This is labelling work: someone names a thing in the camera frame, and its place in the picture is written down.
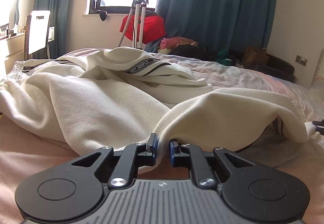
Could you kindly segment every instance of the black window frame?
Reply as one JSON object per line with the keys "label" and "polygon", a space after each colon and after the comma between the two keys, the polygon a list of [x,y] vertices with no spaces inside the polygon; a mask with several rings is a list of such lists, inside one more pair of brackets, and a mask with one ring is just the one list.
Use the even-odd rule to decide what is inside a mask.
{"label": "black window frame", "polygon": [[[108,14],[129,14],[130,6],[100,6],[101,0],[90,0],[89,14],[96,14],[96,11],[106,11]],[[147,7],[146,10],[154,12],[155,8]]]}

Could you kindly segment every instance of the red cloth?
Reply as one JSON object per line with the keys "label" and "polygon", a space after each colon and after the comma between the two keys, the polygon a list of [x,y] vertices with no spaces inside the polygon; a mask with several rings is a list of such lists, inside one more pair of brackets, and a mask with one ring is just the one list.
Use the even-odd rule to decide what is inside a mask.
{"label": "red cloth", "polygon": [[[124,27],[126,25],[128,15],[124,17],[123,22],[120,26],[120,32],[123,32]],[[125,36],[129,40],[133,40],[133,27],[134,22],[134,15],[132,15],[132,18],[129,22],[128,28],[126,30]],[[140,35],[140,24],[138,24],[137,28],[137,41],[139,40]],[[161,16],[159,16],[156,13],[148,13],[148,15],[145,15],[144,19],[144,29],[143,29],[143,43],[147,44],[149,42],[152,42],[154,40],[160,39],[161,37],[164,37],[166,35],[165,29],[164,29],[164,20]]]}

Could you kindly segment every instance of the bed sheet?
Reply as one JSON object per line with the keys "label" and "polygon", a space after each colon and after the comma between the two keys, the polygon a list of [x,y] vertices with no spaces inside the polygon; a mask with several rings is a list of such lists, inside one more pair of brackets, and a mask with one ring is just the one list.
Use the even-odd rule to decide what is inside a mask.
{"label": "bed sheet", "polygon": [[[73,52],[83,56],[95,49],[84,49]],[[304,121],[324,118],[324,102],[319,99],[319,89],[309,90],[270,77],[268,75],[236,67],[226,67],[218,63],[203,62],[196,59],[178,56],[153,54],[157,58],[178,64],[191,72],[196,78],[205,78],[214,89],[221,87],[249,88],[274,91],[287,95],[294,103]],[[286,162],[276,168],[301,179],[310,189],[311,202],[305,213],[307,224],[324,223],[324,140],[316,134],[306,144],[294,144],[277,138],[269,132],[267,145],[262,154],[256,153],[254,146],[248,148],[244,155],[253,159],[286,153]],[[14,201],[14,191],[25,177],[68,161],[77,154],[68,146],[45,141],[15,125],[7,117],[0,119],[0,223],[20,223],[22,220]],[[143,177],[158,178],[186,177],[184,170],[172,170],[165,160],[154,171]]]}

